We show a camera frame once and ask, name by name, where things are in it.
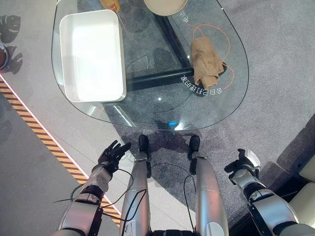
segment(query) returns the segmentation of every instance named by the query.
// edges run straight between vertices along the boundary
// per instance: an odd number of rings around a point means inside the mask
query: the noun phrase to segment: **black cable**
[[[256,175],[256,178],[259,179],[259,176],[258,176],[259,175],[259,169],[255,169],[255,175]]]
[[[146,192],[147,192],[146,189],[143,189],[143,190],[144,190],[144,193],[143,193],[143,195],[142,195],[142,197],[141,197],[141,199],[140,199],[140,201],[139,201],[139,203],[138,203],[138,206],[137,206],[137,208],[136,208],[136,211],[134,212],[134,214],[133,214],[133,216],[132,216],[132,218],[131,218],[130,220],[132,220],[132,219],[134,218],[134,216],[136,215],[136,212],[137,212],[137,210],[138,210],[138,207],[140,206],[140,203],[142,202],[142,199],[143,199],[144,195],[145,195]],[[128,209],[128,211],[127,211],[126,219],[128,218],[128,215],[129,215],[129,212],[130,212],[130,210],[131,210],[133,201],[135,200],[136,196],[137,196],[138,193],[140,193],[140,192],[141,192],[141,191],[137,192],[137,194],[134,196],[134,198],[133,198],[133,200],[132,200],[132,202],[131,202],[131,204],[130,204],[130,206],[129,206],[129,209]],[[122,236],[124,236],[124,234],[125,234],[125,226],[126,226],[126,221],[124,221],[123,230],[122,230]]]
[[[176,166],[176,167],[178,167],[178,168],[180,168],[180,169],[186,171],[186,173],[189,175],[188,170],[186,170],[184,167],[181,167],[181,166],[178,166],[178,165],[175,165],[175,164],[171,164],[171,163],[168,163],[168,162],[161,162],[161,163],[154,164],[151,168],[153,168],[154,166],[164,165],[164,164],[170,165],[170,166]]]
[[[188,202],[187,202],[186,191],[185,191],[185,183],[186,183],[186,180],[187,180],[188,177],[192,177],[192,180],[194,180],[192,175],[189,175],[189,176],[187,176],[185,178],[185,180],[184,180],[184,196],[185,196],[185,201],[186,201],[186,206],[187,206],[187,210],[188,210],[188,215],[189,215],[192,231],[194,231],[194,227],[193,227],[193,224],[192,224],[191,215],[190,215],[190,211],[189,211],[189,206],[188,206]]]
[[[133,216],[131,217],[131,219],[127,220],[128,214],[126,215],[126,218],[125,218],[125,219],[122,219],[122,218],[119,218],[119,217],[116,217],[116,216],[113,216],[113,215],[109,215],[109,214],[106,214],[106,213],[103,213],[103,215],[107,215],[107,216],[109,216],[109,217],[111,217],[111,218],[114,218],[114,219],[116,219],[116,220],[121,220],[121,221],[124,221],[124,222],[128,222],[128,221],[132,220],[132,219],[135,217],[136,213],[137,213],[137,210],[138,210],[138,208],[139,208],[139,206],[140,206],[140,203],[141,203],[141,201],[142,201],[144,195],[145,195],[146,192],[147,192],[147,189],[142,189],[142,190],[138,191],[138,192],[136,193],[136,195],[133,197],[132,201],[131,201],[131,204],[130,204],[130,207],[129,207],[128,211],[130,211],[130,209],[131,209],[131,207],[132,207],[132,204],[133,204],[134,200],[136,199],[137,195],[138,195],[139,193],[143,192],[143,191],[145,191],[145,192],[144,192],[144,194],[142,195],[142,197],[141,197],[141,199],[140,199],[140,201],[139,201],[139,203],[138,203],[138,205],[137,205],[136,211],[135,211],[135,213],[133,214]]]
[[[79,186],[75,187],[75,189],[72,190],[71,195],[70,195],[70,201],[71,201],[71,202],[73,202],[73,194],[74,194],[74,192],[75,192],[77,189],[79,189],[80,187],[82,187],[82,186],[83,186],[83,183],[80,184]]]
[[[282,196],[280,196],[281,198],[284,198],[284,197],[287,197],[287,196],[290,196],[290,195],[292,195],[292,194],[295,194],[295,193],[298,193],[299,191],[294,191],[294,192],[291,192],[291,193],[287,193],[287,194],[285,194],[285,195],[282,195]]]
[[[184,170],[189,176],[192,177],[193,186],[194,186],[195,192],[196,192],[195,179],[194,179],[193,176],[188,172],[188,170],[186,170],[184,167],[181,167],[181,166],[178,166],[178,165],[175,165],[175,164],[171,164],[171,163],[168,163],[168,162],[161,162],[161,163],[154,164],[151,168],[153,168],[154,166],[163,165],[163,164],[167,164],[167,165],[170,165],[170,166],[176,166],[176,167],[178,167],[178,168]]]
[[[105,208],[105,207],[109,207],[109,206],[111,206],[111,205],[113,205],[113,204],[115,204],[116,202],[118,202],[122,197],[123,197],[123,195],[125,195],[126,194],[126,192],[128,192],[128,190],[132,187],[132,185],[133,185],[133,176],[132,176],[132,174],[130,174],[128,171],[125,171],[125,170],[122,170],[122,169],[118,169],[119,171],[123,171],[123,172],[126,172],[127,174],[129,174],[130,175],[130,177],[131,177],[131,185],[127,188],[127,190],[116,200],[116,201],[114,201],[113,203],[111,203],[111,204],[109,204],[109,205],[106,205],[106,206],[102,206],[101,208]]]
[[[73,200],[73,198],[58,200],[58,201],[54,201],[53,203],[59,203],[59,202],[64,202],[64,201],[69,201],[69,200]]]

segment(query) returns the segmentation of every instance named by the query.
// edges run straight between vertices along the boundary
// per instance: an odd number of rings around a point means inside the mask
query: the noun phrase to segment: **brown cloth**
[[[205,89],[217,85],[219,73],[223,72],[223,65],[208,37],[192,41],[191,56],[195,84],[201,82]]]

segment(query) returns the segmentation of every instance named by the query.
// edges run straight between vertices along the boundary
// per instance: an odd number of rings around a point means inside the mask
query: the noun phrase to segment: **plate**
[[[144,0],[153,13],[160,16],[173,15],[184,8],[188,0]]]

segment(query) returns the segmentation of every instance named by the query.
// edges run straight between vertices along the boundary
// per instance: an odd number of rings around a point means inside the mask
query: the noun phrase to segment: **glass table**
[[[119,102],[69,101],[73,106],[99,120],[151,130],[204,128],[238,108],[248,87],[248,61],[243,43],[218,1],[188,0],[183,10],[168,17],[155,15],[143,0],[120,0],[120,5],[126,97]],[[101,9],[99,0],[57,3],[52,64],[63,94],[60,21],[68,14]],[[210,37],[226,64],[218,84],[208,90],[194,84],[189,58],[193,35],[202,34]]]

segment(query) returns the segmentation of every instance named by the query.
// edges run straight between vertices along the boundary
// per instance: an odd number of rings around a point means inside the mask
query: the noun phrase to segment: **white tray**
[[[118,17],[111,10],[71,14],[60,22],[64,90],[72,102],[124,99],[126,75]]]

